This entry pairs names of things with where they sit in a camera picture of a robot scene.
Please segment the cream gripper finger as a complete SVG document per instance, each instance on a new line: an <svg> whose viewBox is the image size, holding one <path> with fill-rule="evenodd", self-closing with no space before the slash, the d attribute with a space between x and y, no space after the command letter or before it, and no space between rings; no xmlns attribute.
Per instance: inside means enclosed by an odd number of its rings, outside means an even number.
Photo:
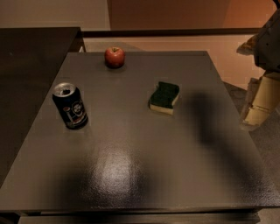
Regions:
<svg viewBox="0 0 280 224"><path fill-rule="evenodd" d="M252 78L241 110L241 129L246 131L257 129L279 104L280 73L266 71L259 79Z"/></svg>

